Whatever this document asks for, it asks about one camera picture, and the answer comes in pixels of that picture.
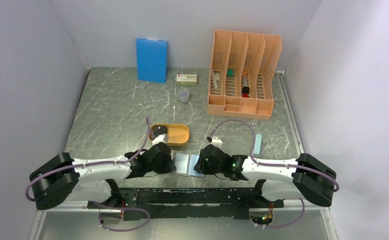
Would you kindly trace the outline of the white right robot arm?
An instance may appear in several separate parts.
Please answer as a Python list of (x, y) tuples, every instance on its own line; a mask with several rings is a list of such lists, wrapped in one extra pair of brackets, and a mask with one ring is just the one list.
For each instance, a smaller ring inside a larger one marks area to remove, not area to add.
[(285, 160), (229, 155), (209, 144), (200, 151), (194, 171), (203, 175), (222, 174), (231, 181), (259, 181), (262, 187), (252, 194), (258, 207), (285, 199), (303, 199), (320, 207), (330, 207), (339, 189), (336, 172), (308, 153)]

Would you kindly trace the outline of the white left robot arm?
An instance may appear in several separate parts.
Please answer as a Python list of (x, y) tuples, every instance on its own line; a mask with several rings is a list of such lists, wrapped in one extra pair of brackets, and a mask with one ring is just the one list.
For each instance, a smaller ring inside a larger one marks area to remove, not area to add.
[(150, 149), (127, 152), (113, 158), (79, 159), (63, 152), (30, 174), (36, 208), (53, 209), (65, 202), (101, 203), (108, 208), (125, 205), (117, 182), (146, 174), (173, 173), (176, 166), (170, 147), (160, 142)]

